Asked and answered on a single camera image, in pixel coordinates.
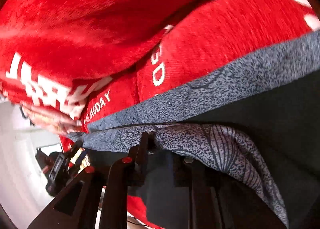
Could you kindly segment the black pants patterned grey waistband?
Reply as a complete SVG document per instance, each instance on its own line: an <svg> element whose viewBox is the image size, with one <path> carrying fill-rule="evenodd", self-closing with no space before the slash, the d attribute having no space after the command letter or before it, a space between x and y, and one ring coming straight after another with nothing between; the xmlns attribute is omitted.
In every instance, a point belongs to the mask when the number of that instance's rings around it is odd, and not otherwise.
<svg viewBox="0 0 320 229"><path fill-rule="evenodd" d="M255 190L287 228L319 228L319 31L241 57L203 78L73 132L90 150L156 145Z"/></svg>

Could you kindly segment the floral pink pillow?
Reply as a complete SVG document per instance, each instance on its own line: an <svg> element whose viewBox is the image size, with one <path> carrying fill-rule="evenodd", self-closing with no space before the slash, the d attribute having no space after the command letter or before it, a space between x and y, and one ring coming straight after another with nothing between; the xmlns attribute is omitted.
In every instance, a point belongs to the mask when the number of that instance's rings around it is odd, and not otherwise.
<svg viewBox="0 0 320 229"><path fill-rule="evenodd" d="M25 102L21 103L21 107L31 122L42 129L59 135L81 131L82 123L80 120L73 120L58 110L34 106Z"/></svg>

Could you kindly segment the red white folded quilt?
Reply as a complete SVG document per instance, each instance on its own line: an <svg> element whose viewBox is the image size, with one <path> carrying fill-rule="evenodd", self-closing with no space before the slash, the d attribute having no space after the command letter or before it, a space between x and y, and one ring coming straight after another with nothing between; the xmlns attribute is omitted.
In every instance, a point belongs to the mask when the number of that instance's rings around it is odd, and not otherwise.
<svg viewBox="0 0 320 229"><path fill-rule="evenodd" d="M88 96L150 51L193 1L7 0L1 94L77 119Z"/></svg>

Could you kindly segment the red blanket white lettering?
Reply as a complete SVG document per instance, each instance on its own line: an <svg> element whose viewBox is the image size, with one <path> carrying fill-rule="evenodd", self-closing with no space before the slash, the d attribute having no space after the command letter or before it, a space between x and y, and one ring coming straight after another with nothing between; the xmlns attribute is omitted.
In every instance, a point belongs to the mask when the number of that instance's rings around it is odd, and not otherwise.
<svg viewBox="0 0 320 229"><path fill-rule="evenodd" d="M319 31L307 0L212 0L192 11L136 71L140 102L203 78L257 50ZM89 124L130 108L103 110Z"/></svg>

